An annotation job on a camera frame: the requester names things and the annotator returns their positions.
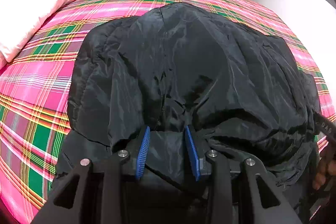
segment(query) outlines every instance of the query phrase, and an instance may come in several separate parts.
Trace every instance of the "blue gripper pad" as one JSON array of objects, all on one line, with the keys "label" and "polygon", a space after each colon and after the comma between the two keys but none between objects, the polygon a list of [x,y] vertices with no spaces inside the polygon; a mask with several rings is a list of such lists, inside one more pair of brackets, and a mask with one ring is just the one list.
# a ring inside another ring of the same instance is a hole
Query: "blue gripper pad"
[{"label": "blue gripper pad", "polygon": [[139,149],[139,154],[136,160],[135,178],[137,180],[139,180],[142,177],[143,172],[145,170],[145,163],[146,163],[147,153],[149,149],[150,138],[151,138],[151,130],[149,127],[147,127],[144,133],[142,143]]},{"label": "blue gripper pad", "polygon": [[195,148],[195,144],[194,144],[194,141],[193,141],[193,138],[191,136],[191,133],[190,133],[190,130],[189,130],[188,126],[185,127],[184,138],[185,138],[185,142],[186,142],[186,146],[187,146],[187,150],[188,150],[191,169],[192,169],[192,172],[193,172],[193,175],[194,175],[196,181],[198,181],[200,176],[201,176],[201,174],[200,174],[200,160],[198,158],[196,148]]}]

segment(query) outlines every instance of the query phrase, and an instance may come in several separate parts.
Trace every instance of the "black jacket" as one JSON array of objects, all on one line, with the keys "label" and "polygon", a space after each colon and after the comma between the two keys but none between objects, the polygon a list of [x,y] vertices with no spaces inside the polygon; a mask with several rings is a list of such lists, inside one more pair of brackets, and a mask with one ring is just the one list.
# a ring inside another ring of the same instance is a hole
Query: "black jacket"
[{"label": "black jacket", "polygon": [[182,132],[192,124],[218,151],[259,157],[285,189],[316,153],[312,111],[319,108],[314,79],[298,70],[280,37],[186,3],[112,20],[92,29],[78,53],[72,130],[54,185],[82,158],[108,157],[148,125],[142,183],[202,195],[184,161]]}]

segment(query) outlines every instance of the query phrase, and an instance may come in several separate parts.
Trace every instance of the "black fabric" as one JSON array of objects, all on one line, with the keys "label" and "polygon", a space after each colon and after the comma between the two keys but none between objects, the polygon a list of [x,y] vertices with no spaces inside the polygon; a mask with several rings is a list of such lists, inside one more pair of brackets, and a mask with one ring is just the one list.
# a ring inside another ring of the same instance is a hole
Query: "black fabric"
[{"label": "black fabric", "polygon": [[72,130],[53,187],[80,159],[124,148],[145,124],[152,133],[141,184],[155,189],[162,180],[169,185],[162,191],[173,185],[202,199],[185,156],[183,130],[192,124],[218,151],[256,155],[286,190],[316,155],[316,95],[282,38],[220,15],[175,3],[109,21],[88,33],[78,53]]}]

